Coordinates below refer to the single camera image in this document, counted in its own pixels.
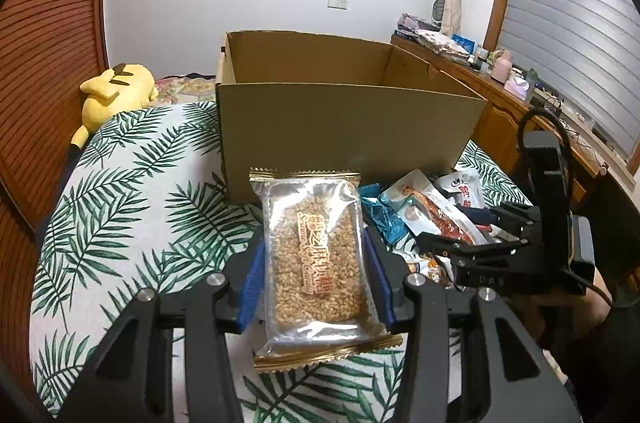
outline green leaf pattern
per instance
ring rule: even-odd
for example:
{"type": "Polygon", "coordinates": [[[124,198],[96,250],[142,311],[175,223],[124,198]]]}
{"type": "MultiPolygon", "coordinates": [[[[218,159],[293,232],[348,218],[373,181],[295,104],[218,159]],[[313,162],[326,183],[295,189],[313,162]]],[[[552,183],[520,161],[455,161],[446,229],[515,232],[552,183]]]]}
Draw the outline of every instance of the green leaf pattern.
{"type": "MultiPolygon", "coordinates": [[[[52,414],[140,288],[187,288],[246,248],[257,221],[247,207],[227,202],[221,165],[213,101],[123,112],[92,138],[49,221],[34,281],[33,380],[52,414]]],[[[472,142],[458,164],[465,166],[478,169],[488,203],[526,202],[472,142]]],[[[410,244],[396,251],[411,251],[410,244]]],[[[258,375],[251,351],[263,334],[254,321],[242,335],[227,336],[246,421],[392,418],[403,348],[258,375]]],[[[175,331],[174,372],[184,368],[183,344],[175,331]]],[[[174,400],[184,396],[174,393],[174,400]]],[[[188,421],[185,406],[175,414],[188,421]]]]}

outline electrical outlet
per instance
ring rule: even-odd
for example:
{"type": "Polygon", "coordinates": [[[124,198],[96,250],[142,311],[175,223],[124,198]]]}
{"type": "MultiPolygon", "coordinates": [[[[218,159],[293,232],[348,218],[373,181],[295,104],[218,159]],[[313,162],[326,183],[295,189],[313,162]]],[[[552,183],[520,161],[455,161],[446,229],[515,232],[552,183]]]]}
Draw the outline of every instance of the electrical outlet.
{"type": "Polygon", "coordinates": [[[348,4],[347,0],[329,0],[326,6],[328,8],[334,8],[334,9],[347,9],[347,4],[348,4]]]}

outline window blind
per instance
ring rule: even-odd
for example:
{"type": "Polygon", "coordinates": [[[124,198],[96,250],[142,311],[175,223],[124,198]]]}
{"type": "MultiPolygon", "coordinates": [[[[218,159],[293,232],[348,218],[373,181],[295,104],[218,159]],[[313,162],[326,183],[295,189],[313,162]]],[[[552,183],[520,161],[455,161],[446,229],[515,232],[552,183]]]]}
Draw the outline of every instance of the window blind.
{"type": "Polygon", "coordinates": [[[629,154],[640,135],[639,40],[631,0],[508,0],[498,48],[536,69],[629,154]]]}

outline cardboard box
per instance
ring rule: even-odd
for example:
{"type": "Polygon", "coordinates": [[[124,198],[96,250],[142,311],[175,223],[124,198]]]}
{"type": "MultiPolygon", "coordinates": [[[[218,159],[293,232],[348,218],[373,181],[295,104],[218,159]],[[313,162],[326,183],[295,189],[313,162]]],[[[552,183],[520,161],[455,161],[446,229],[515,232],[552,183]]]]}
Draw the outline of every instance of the cardboard box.
{"type": "Polygon", "coordinates": [[[486,100],[390,44],[290,31],[228,33],[216,96],[231,202],[250,167],[356,168],[362,183],[447,172],[486,100]]]}

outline yellow plush toy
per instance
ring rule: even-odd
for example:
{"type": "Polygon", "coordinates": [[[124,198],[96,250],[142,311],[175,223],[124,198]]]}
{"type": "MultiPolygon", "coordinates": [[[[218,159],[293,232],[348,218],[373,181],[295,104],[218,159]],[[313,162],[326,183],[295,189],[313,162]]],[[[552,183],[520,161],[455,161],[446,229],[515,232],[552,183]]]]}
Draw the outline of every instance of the yellow plush toy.
{"type": "Polygon", "coordinates": [[[100,76],[82,82],[80,90],[89,96],[82,106],[82,126],[71,139],[79,148],[114,114],[146,108],[158,96],[156,82],[148,69],[131,64],[105,70],[100,76]]]}

